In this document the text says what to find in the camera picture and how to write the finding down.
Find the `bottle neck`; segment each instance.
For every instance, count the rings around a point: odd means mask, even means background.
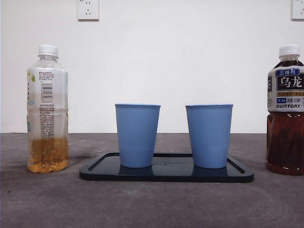
[[[300,55],[285,55],[285,56],[280,56],[280,60],[281,62],[285,62],[285,61],[298,61],[298,58],[300,57]]]
[[[40,57],[40,60],[53,60],[57,62],[58,57],[52,56],[52,55],[38,55]]]

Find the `yellow liquid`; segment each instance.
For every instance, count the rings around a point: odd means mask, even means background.
[[[63,170],[68,164],[67,138],[38,139],[29,142],[28,170],[48,173]]]

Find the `bottle label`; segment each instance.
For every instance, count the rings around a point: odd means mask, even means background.
[[[41,67],[28,70],[28,133],[30,137],[48,140],[63,137],[67,133],[66,113],[66,71]]]
[[[302,67],[280,67],[268,74],[267,106],[270,112],[304,111]]]

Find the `cup rim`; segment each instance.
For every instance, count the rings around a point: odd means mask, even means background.
[[[132,104],[132,103],[117,103],[115,106],[154,106],[154,107],[160,107],[160,104]]]
[[[186,107],[210,107],[210,106],[233,106],[233,104],[187,104]]]

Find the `white bottle cap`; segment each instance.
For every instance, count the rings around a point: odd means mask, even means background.
[[[38,56],[51,55],[58,57],[58,48],[53,45],[39,45]]]
[[[299,45],[286,45],[280,47],[279,57],[286,55],[300,55],[300,46]]]

